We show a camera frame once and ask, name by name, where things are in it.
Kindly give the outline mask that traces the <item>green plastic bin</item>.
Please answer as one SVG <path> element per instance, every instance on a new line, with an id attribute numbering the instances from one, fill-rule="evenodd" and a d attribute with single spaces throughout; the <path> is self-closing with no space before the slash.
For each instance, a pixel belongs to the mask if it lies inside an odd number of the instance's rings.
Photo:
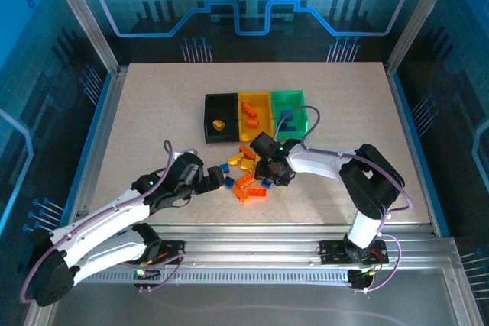
<path id="1" fill-rule="evenodd" d="M 282 119 L 281 112 L 283 110 L 293 110 L 300 106 L 304 106 L 305 98 L 301 90 L 296 91 L 272 91 L 271 104 L 274 116 L 274 130 Z M 296 126 L 298 131 L 284 131 L 283 128 L 286 124 Z M 309 130 L 309 118 L 306 109 L 300 109 L 294 112 L 293 120 L 285 120 L 280 126 L 280 130 L 277 134 L 278 140 L 287 139 L 301 139 L 303 135 Z"/>

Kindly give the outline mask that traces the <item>aluminium table side rail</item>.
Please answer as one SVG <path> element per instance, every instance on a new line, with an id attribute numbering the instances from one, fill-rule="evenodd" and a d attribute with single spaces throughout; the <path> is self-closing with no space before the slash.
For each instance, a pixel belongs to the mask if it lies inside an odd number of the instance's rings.
<path id="1" fill-rule="evenodd" d="M 122 66 L 118 76 L 112 77 L 112 86 L 108 90 L 105 104 L 102 108 L 102 114 L 96 128 L 95 138 L 89 152 L 89 159 L 83 172 L 82 182 L 76 195 L 69 224 L 76 221 L 77 218 L 86 216 L 89 212 L 127 72 L 128 67 Z"/>

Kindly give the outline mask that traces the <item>yellow plastic bin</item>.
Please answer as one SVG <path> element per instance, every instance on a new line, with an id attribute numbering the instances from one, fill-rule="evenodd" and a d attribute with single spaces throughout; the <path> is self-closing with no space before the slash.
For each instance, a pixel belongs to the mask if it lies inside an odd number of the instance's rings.
<path id="1" fill-rule="evenodd" d="M 248 103 L 257 112 L 257 127 L 249 127 L 248 119 L 242 105 Z M 250 142 L 261 132 L 274 134 L 274 116 L 269 92 L 238 93 L 239 138 L 241 142 Z"/>

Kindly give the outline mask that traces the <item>aluminium frame beam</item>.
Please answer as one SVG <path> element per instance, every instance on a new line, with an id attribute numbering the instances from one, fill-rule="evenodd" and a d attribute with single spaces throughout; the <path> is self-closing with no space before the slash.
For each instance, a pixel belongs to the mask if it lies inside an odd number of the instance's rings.
<path id="1" fill-rule="evenodd" d="M 321 240 L 341 240 L 348 225 L 328 224 L 156 224 L 164 240 L 186 243 L 186 268 L 319 268 Z M 383 233 L 390 269 L 400 258 L 402 270 L 461 267 L 451 238 L 437 237 L 429 224 L 389 224 Z"/>

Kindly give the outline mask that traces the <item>black plastic bin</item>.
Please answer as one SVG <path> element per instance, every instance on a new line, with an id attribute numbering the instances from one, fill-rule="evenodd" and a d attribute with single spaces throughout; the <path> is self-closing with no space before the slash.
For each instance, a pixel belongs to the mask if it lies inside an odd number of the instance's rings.
<path id="1" fill-rule="evenodd" d="M 225 128 L 217 131 L 214 120 L 225 122 Z M 204 107 L 204 137 L 208 144 L 239 141 L 238 94 L 206 94 Z"/>

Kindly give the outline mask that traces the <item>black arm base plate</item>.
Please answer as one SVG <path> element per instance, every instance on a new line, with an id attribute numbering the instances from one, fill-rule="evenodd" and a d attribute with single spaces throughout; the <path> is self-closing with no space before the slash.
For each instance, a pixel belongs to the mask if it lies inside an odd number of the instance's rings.
<path id="1" fill-rule="evenodd" d="M 144 261 L 147 265 L 180 265 L 186 254 L 185 242 L 182 240 L 164 240 L 157 249 L 153 249 Z"/>
<path id="2" fill-rule="evenodd" d="M 387 247 L 382 240 L 373 240 L 365 249 L 351 241 L 321 240 L 316 248 L 322 265 L 384 265 L 389 263 Z"/>

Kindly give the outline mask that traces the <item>small controller board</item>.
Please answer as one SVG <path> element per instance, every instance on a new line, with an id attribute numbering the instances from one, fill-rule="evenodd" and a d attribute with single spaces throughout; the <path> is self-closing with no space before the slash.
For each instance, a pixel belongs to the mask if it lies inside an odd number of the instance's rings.
<path id="1" fill-rule="evenodd" d="M 354 291 L 362 291 L 364 294 L 374 291 L 374 277 L 377 270 L 348 270 L 347 278 L 350 288 Z"/>
<path id="2" fill-rule="evenodd" d="M 153 287 L 159 285 L 162 281 L 160 270 L 136 269 L 134 271 L 134 287 L 140 292 L 149 292 Z"/>

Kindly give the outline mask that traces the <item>aluminium corner post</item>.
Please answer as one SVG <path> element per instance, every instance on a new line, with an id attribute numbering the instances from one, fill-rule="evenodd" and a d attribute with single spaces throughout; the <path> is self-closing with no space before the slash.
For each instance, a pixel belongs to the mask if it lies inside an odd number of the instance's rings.
<path id="1" fill-rule="evenodd" d="M 117 77 L 120 70 L 119 63 L 86 0 L 66 0 L 66 2 L 79 22 L 79 25 L 86 33 L 104 67 L 112 77 Z"/>
<path id="2" fill-rule="evenodd" d="M 417 2 L 385 65 L 385 72 L 388 78 L 392 77 L 397 71 L 437 1 L 419 0 Z"/>

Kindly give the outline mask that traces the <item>blue table edge trim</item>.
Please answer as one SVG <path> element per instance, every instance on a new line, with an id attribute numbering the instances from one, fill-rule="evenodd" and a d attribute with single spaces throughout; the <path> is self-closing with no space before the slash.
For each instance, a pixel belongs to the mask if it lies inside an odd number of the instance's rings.
<path id="1" fill-rule="evenodd" d="M 103 85 L 102 85 L 102 93 L 101 93 L 99 102 L 96 106 L 94 115 L 92 117 L 92 122 L 90 124 L 88 134 L 86 136 L 86 140 L 85 140 L 85 143 L 83 146 L 83 150 L 82 150 L 81 156 L 79 158 L 79 164 L 78 164 L 78 167 L 76 169 L 75 176 L 73 177 L 73 182 L 72 182 L 72 185 L 71 185 L 71 188 L 69 191 L 69 195 L 67 197 L 66 204 L 65 204 L 64 210 L 63 210 L 63 214 L 62 214 L 62 217 L 60 219 L 60 226 L 61 227 L 69 224 L 69 222 L 70 222 L 70 216 L 73 212 L 73 208 L 74 208 L 75 201 L 76 201 L 76 195 L 77 195 L 77 192 L 79 191 L 79 187 L 80 187 L 81 182 L 82 182 L 83 172 L 84 172 L 84 169 L 85 169 L 86 164 L 87 164 L 88 159 L 89 159 L 89 152 L 91 150 L 92 143 L 93 143 L 94 138 L 95 138 L 96 128 L 99 124 L 99 119 L 100 119 L 101 114 L 102 114 L 102 108 L 104 107 L 105 100 L 106 100 L 106 97 L 108 94 L 108 90 L 111 86 L 112 86 L 112 76 L 110 74 L 108 74 L 104 80 Z"/>
<path id="2" fill-rule="evenodd" d="M 439 201 L 431 172 L 429 171 L 421 140 L 415 128 L 413 116 L 400 78 L 397 73 L 394 73 L 389 75 L 388 79 L 397 106 L 398 115 L 403 125 L 404 135 L 410 150 L 417 179 L 423 193 L 423 198 L 425 199 L 431 226 L 437 237 L 450 237 L 449 226 L 441 202 Z"/>

